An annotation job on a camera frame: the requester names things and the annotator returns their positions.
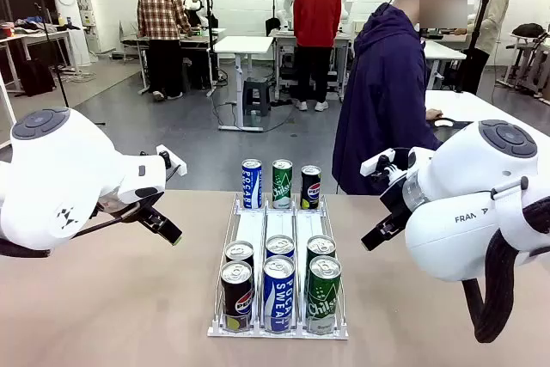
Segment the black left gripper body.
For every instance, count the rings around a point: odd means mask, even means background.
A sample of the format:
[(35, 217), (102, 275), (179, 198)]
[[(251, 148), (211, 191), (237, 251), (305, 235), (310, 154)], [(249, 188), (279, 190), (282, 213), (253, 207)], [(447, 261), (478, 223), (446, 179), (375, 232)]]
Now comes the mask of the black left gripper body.
[(138, 201), (126, 202), (120, 200), (116, 192), (110, 192), (98, 199), (96, 211), (114, 218), (121, 217), (123, 222), (134, 222), (146, 211), (153, 211), (153, 206), (163, 194), (164, 192), (160, 192)]

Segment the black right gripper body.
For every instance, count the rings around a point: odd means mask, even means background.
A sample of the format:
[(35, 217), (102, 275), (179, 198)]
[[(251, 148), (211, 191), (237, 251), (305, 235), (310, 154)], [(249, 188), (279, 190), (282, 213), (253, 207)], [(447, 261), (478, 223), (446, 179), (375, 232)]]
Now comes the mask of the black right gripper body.
[(382, 223), (407, 223), (419, 206), (419, 184), (415, 180), (396, 180), (380, 200), (389, 212)]

